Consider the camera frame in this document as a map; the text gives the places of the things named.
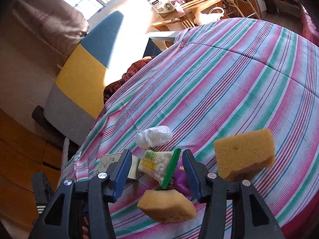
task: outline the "cardboard box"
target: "cardboard box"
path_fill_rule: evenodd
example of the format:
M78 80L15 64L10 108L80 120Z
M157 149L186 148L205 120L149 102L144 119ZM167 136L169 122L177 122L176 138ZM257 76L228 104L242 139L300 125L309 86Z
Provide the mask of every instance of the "cardboard box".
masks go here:
M100 172L106 172L108 167L111 163L118 162L122 153L116 153L116 154L110 154L100 157L100 162L98 165L98 173ZM131 169L129 171L129 174L127 176L127 179L129 180L138 180L138 165L141 160L136 157L132 156L132 165Z

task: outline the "beige curtain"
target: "beige curtain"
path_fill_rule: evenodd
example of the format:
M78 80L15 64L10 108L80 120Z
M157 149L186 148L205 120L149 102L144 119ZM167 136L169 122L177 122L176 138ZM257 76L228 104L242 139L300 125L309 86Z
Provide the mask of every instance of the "beige curtain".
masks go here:
M15 0L10 13L55 51L59 68L90 31L83 14L63 0Z

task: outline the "striped bedsheet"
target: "striped bedsheet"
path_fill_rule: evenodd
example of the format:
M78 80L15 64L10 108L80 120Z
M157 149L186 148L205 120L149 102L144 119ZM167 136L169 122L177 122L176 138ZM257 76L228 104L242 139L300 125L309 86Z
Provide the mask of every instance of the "striped bedsheet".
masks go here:
M186 29L106 102L61 180L92 178L104 154L128 148L141 156L136 130L157 125L174 132L157 151L191 149L217 173L214 140L270 128L276 160L252 182L283 226L319 188L318 55L305 38L261 20L234 18ZM197 218L173 224L156 223L137 208L144 191L156 187L157 181L141 175L110 204L117 238L197 238L205 204L194 201ZM229 204L225 238L231 211Z

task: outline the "wooden floor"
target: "wooden floor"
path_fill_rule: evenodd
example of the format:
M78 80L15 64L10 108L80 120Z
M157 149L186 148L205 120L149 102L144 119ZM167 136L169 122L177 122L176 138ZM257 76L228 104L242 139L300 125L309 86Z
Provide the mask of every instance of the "wooden floor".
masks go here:
M290 13L278 12L275 14L269 14L269 13L263 12L262 20L277 24L299 35L302 35L301 19Z
M37 210L31 175L43 171L55 190L62 152L0 110L0 218L29 232Z

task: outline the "white plastic bag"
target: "white plastic bag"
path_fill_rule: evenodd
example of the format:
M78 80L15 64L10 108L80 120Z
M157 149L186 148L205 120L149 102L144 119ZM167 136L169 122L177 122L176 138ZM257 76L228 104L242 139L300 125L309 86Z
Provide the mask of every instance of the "white plastic bag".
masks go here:
M137 131L134 140L143 149L154 148L172 140L173 132L167 126L150 127L144 131Z

